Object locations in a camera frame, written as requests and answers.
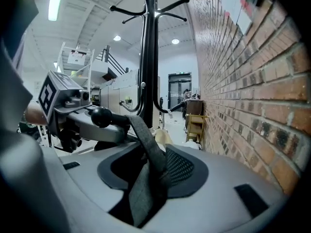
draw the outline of black ball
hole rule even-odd
[[[92,122],[100,128],[106,128],[110,125],[111,118],[111,111],[103,107],[97,107],[93,110],[91,115]]]

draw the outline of brick wall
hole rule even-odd
[[[252,7],[246,35],[221,0],[191,0],[206,151],[234,158],[289,194],[308,160],[310,64],[276,0]]]

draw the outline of red star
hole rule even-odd
[[[246,10],[247,14],[251,17],[252,16],[252,8],[249,6],[246,0],[240,0],[242,7]]]

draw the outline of metal rack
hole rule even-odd
[[[69,47],[65,47],[66,43],[63,42],[63,45],[60,49],[60,52],[58,54],[58,58],[57,58],[57,65],[56,67],[59,67],[60,62],[63,62],[63,58],[62,56],[65,57],[65,60],[68,60],[68,56],[69,56],[69,52],[70,51],[77,51],[77,52],[82,52],[86,54],[86,63],[87,65],[80,68],[79,70],[76,70],[74,74],[72,74],[70,77],[73,78],[74,76],[76,76],[79,72],[83,71],[84,69],[86,69],[88,67],[88,75],[87,77],[77,77],[77,78],[81,78],[87,81],[87,91],[89,93],[89,101],[91,101],[91,71],[92,71],[92,63],[93,63],[93,58],[94,58],[94,50],[92,50],[91,52],[89,52],[88,50],[81,50],[81,49],[74,49],[74,48],[69,48]],[[63,66],[66,65],[66,69],[69,70],[75,70],[77,65],[76,64],[70,64],[70,63],[63,63]]]
[[[130,12],[116,6],[111,6],[111,11],[117,11],[131,16],[122,23],[133,20],[137,17],[142,18],[142,34],[140,44],[140,61],[138,71],[138,103],[134,109],[129,108],[120,101],[120,105],[130,112],[136,112],[143,118],[148,128],[152,128],[153,104],[162,113],[170,113],[180,107],[184,107],[182,102],[170,110],[163,110],[157,100],[157,75],[158,75],[158,20],[162,16],[174,17],[183,21],[186,18],[168,13],[167,11],[190,0],[179,0],[163,9],[158,8],[157,0],[145,0],[143,10],[141,12]]]

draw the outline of door frame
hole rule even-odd
[[[189,79],[177,79],[177,80],[174,80],[174,81],[170,81],[170,77],[171,76],[177,76],[177,75],[189,75],[190,78]],[[183,72],[183,73],[172,73],[172,74],[169,74],[168,75],[168,108],[170,109],[171,108],[171,86],[170,86],[170,83],[186,83],[186,82],[189,82],[190,83],[190,90],[192,90],[192,74],[191,72]]]

